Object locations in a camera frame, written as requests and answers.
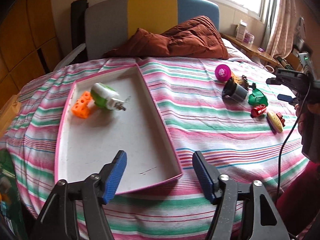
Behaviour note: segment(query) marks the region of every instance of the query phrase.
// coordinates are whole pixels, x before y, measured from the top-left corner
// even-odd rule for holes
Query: cardboard tray
[[[125,100],[126,111],[96,108],[87,119],[71,107],[84,91],[101,82]],[[84,180],[110,163],[118,150],[128,162],[116,194],[159,185],[182,175],[171,139],[137,65],[99,72],[73,83],[60,121],[55,154],[55,183]]]

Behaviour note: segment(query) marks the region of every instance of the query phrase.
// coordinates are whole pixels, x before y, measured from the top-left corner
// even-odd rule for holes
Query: screw
[[[97,180],[97,179],[100,179],[100,176],[99,176],[99,174],[97,174],[97,173],[91,174],[91,175],[90,175],[90,179]]]
[[[115,108],[118,110],[127,110],[121,103],[116,103]]]
[[[254,180],[253,184],[256,185],[257,187],[261,187],[262,186],[262,182],[260,180]]]
[[[230,179],[230,177],[227,174],[221,174],[219,178],[223,181],[228,181]]]
[[[61,179],[61,180],[59,180],[59,181],[57,182],[57,184],[58,184],[59,186],[63,186],[63,185],[66,184],[66,183],[67,183],[67,181],[64,180],[64,179]]]

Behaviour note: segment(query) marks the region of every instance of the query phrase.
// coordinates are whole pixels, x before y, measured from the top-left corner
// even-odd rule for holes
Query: headboard
[[[85,11],[88,59],[124,44],[137,28],[160,34],[193,17],[208,16],[219,29],[219,7],[207,0],[106,0]]]

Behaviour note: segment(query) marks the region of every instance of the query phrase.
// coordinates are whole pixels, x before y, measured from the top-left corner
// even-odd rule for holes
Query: electronic device
[[[312,162],[320,163],[320,116],[311,113],[307,107],[307,104],[320,103],[320,81],[314,80],[311,69],[305,68],[304,72],[278,69],[276,77],[268,78],[266,83],[285,85],[297,92],[296,98],[279,95],[278,99],[291,105],[298,103],[302,108],[301,113],[306,115],[302,132],[302,153]]]
[[[310,57],[310,54],[308,52],[302,52],[298,54],[302,68],[303,68],[303,72],[308,74],[311,73],[313,76],[313,79],[317,79],[317,75],[316,72],[313,68],[313,63]]]

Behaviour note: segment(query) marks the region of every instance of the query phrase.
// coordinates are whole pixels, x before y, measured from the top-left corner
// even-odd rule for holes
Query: wooden cabinet
[[[17,0],[0,26],[0,108],[60,60],[51,0]]]
[[[27,0],[17,0],[1,24],[0,49],[9,71],[35,50],[27,17]]]
[[[36,48],[56,36],[51,0],[27,0],[30,28]]]
[[[8,73],[8,69],[7,67],[5,66],[5,63],[3,61],[3,58],[0,54],[0,82],[1,80],[3,80],[5,78],[5,76],[7,75]]]
[[[285,60],[293,67],[296,71],[302,71],[301,61],[298,57],[296,57],[293,53],[290,53]]]
[[[12,79],[19,90],[31,80],[41,77],[45,74],[37,51],[32,52],[24,58],[10,72]]]
[[[54,37],[53,39],[47,41],[41,46],[41,51],[47,67],[50,71],[53,71],[56,65],[61,60],[61,53],[59,48],[58,39]]]
[[[10,99],[12,95],[19,93],[18,88],[14,84],[10,74],[7,75],[0,83],[0,109]]]

